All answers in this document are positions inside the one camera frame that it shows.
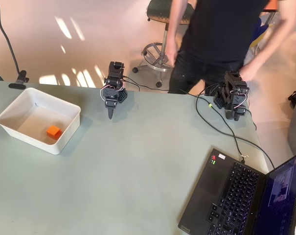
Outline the person's left hand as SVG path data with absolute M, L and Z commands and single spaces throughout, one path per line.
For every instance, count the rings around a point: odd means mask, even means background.
M 239 74 L 244 81 L 250 81 L 254 78 L 259 68 L 258 63 L 251 61 L 239 70 Z

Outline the person's right hand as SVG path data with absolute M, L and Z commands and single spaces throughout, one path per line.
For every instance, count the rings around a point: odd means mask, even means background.
M 176 44 L 166 46 L 165 54 L 168 58 L 169 65 L 172 67 L 175 64 L 177 53 L 178 53 L 178 50 L 177 50 Z

